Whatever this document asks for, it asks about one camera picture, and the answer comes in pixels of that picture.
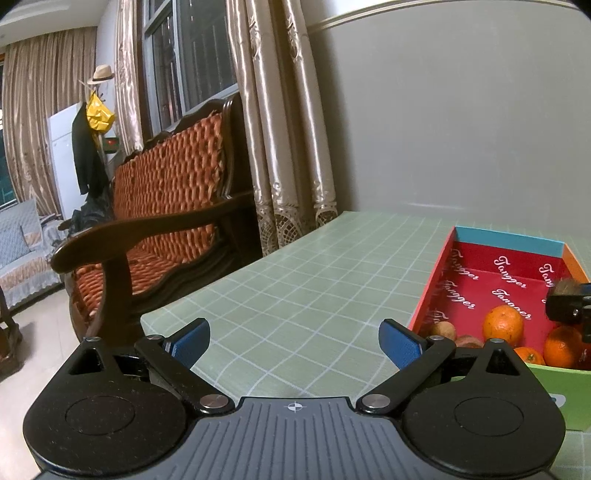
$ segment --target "window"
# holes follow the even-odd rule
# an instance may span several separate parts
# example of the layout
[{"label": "window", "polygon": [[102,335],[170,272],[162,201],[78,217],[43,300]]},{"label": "window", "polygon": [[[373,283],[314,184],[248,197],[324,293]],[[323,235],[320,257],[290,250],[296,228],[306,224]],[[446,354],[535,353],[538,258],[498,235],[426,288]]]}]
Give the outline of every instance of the window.
[{"label": "window", "polygon": [[155,134],[236,91],[225,0],[144,0],[144,68]]},{"label": "window", "polygon": [[6,162],[6,152],[4,150],[4,124],[2,122],[2,77],[4,74],[4,65],[0,63],[0,208],[15,203],[10,175],[8,174],[8,164]]}]

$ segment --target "yellow bag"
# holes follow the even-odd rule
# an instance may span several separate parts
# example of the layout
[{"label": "yellow bag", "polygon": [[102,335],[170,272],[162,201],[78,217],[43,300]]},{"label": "yellow bag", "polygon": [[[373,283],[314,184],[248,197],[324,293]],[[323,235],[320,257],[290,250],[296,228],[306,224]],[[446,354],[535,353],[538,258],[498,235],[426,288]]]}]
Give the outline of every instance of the yellow bag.
[{"label": "yellow bag", "polygon": [[88,99],[86,118],[90,128],[100,135],[107,133],[115,122],[115,114],[105,106],[96,92],[92,92]]}]

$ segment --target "table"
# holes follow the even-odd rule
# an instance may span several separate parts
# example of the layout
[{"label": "table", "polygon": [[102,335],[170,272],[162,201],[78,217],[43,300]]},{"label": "table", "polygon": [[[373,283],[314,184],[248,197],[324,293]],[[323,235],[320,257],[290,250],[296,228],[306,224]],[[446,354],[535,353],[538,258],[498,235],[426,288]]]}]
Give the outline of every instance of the table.
[{"label": "table", "polygon": [[[345,212],[328,225],[142,317],[168,336],[196,317],[212,331],[193,371],[241,396],[360,394],[397,371],[378,345],[384,318],[407,325],[454,221]],[[507,226],[466,226],[544,236]],[[591,243],[569,244],[591,271]],[[554,464],[564,480],[591,479],[591,430],[567,432]]]}]

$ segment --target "straw hat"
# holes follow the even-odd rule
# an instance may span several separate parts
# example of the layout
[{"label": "straw hat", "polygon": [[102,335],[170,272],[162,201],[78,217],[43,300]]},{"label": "straw hat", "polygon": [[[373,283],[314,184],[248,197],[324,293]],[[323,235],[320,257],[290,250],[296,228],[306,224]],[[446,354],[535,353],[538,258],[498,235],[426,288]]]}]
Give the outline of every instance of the straw hat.
[{"label": "straw hat", "polygon": [[107,80],[111,80],[114,76],[111,65],[98,65],[92,78],[89,78],[86,83],[88,85],[97,85],[106,82]]}]

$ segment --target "ceiling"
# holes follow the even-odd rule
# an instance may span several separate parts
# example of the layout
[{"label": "ceiling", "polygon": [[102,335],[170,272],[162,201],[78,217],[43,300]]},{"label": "ceiling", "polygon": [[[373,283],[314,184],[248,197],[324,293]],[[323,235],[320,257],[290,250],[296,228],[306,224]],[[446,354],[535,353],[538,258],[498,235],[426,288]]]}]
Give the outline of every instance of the ceiling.
[{"label": "ceiling", "polygon": [[21,0],[0,21],[0,48],[25,38],[99,24],[109,0]]}]

